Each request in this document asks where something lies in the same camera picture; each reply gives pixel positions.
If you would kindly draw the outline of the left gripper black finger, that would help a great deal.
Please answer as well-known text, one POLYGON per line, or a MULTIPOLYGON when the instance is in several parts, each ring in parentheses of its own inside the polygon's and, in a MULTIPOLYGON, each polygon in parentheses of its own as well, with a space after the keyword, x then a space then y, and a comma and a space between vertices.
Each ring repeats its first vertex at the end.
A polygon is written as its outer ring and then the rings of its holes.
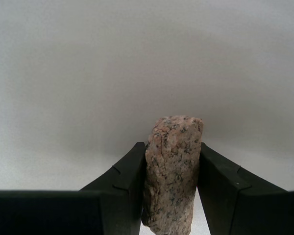
POLYGON ((0 190, 0 235, 137 235, 146 146, 78 191, 0 190))
POLYGON ((201 144, 198 192, 212 235, 294 235, 294 191, 201 144))

